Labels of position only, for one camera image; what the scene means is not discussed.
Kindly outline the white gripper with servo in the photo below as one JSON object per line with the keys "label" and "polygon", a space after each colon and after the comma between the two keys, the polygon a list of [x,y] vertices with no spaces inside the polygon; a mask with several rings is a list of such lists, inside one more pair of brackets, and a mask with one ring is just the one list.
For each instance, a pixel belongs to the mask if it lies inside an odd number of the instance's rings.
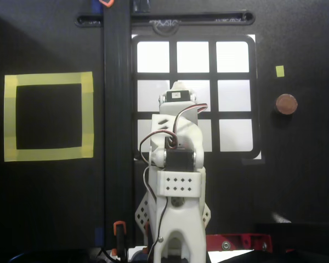
{"label": "white gripper with servo", "polygon": [[173,83],[171,90],[166,91],[159,96],[159,114],[161,115],[177,115],[181,110],[197,104],[196,92],[182,82]]}

